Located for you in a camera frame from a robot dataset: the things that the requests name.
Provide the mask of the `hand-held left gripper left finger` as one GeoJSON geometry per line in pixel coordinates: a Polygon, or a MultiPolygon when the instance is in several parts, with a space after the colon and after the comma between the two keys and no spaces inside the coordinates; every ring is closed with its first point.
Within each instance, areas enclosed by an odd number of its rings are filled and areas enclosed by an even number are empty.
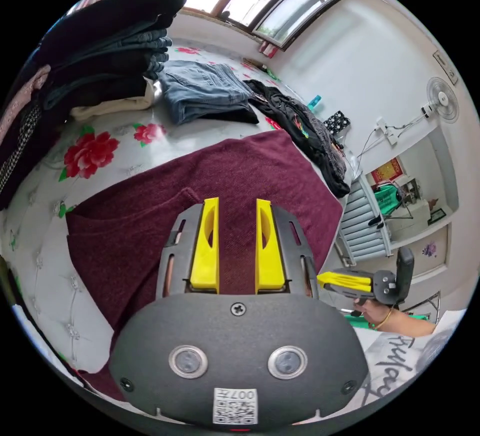
{"type": "Polygon", "coordinates": [[[207,198],[201,205],[189,281],[195,291],[220,291],[218,197],[207,198]]]}

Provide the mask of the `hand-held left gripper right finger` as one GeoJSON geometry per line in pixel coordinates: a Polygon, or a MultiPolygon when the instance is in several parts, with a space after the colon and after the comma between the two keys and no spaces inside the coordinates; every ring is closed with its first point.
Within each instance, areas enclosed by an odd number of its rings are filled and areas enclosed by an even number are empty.
{"type": "Polygon", "coordinates": [[[285,274],[271,202],[256,200],[256,291],[282,291],[285,274]]]}

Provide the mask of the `person's right hand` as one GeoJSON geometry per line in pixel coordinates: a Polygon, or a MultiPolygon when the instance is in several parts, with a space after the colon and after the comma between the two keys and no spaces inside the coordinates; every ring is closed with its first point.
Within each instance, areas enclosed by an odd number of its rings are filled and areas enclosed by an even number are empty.
{"type": "Polygon", "coordinates": [[[374,299],[353,300],[353,307],[360,312],[367,320],[369,327],[378,330],[388,320],[392,313],[392,308],[382,304],[374,299]]]}

